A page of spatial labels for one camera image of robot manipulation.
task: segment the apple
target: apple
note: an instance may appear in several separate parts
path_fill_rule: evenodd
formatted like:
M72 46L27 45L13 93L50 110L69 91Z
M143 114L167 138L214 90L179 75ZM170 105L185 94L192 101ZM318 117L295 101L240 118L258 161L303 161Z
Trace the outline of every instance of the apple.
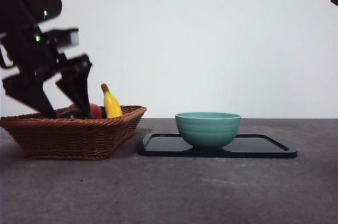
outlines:
M76 104L71 104L68 106L68 109L77 108L78 106ZM90 103L90 112L92 113L94 119L101 119L102 118L102 109L100 106L97 106L96 104Z

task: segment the teal ceramic bowl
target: teal ceramic bowl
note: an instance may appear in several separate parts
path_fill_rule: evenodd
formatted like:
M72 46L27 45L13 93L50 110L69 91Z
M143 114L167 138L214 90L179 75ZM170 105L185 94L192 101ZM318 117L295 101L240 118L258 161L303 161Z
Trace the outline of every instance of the teal ceramic bowl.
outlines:
M190 112L175 115L181 137L194 148L217 150L236 137L241 116L230 113Z

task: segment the concrete surface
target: concrete surface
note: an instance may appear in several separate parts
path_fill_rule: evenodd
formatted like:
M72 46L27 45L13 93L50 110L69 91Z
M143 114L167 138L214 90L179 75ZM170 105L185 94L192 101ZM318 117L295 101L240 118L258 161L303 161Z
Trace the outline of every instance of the concrete surface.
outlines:
M103 161L27 160L1 133L0 223L338 223L338 120L243 119L240 133L273 135L291 159L144 157L142 119Z

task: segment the tray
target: tray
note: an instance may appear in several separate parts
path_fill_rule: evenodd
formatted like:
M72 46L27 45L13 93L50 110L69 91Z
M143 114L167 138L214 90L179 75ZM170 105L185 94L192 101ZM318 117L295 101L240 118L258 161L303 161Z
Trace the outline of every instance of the tray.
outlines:
M220 150L196 150L179 134L150 133L140 142L143 156L224 157L224 158L295 158L297 151L280 140L262 134L238 134Z

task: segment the wicker basket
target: wicker basket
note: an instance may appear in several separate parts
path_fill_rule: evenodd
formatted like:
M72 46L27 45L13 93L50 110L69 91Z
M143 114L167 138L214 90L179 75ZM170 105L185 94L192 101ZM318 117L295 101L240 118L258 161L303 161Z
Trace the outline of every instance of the wicker basket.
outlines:
M40 113L1 117L0 125L26 158L103 160L135 134L147 110L121 106L123 116L107 119L49 119ZM57 109L57 115L67 108Z

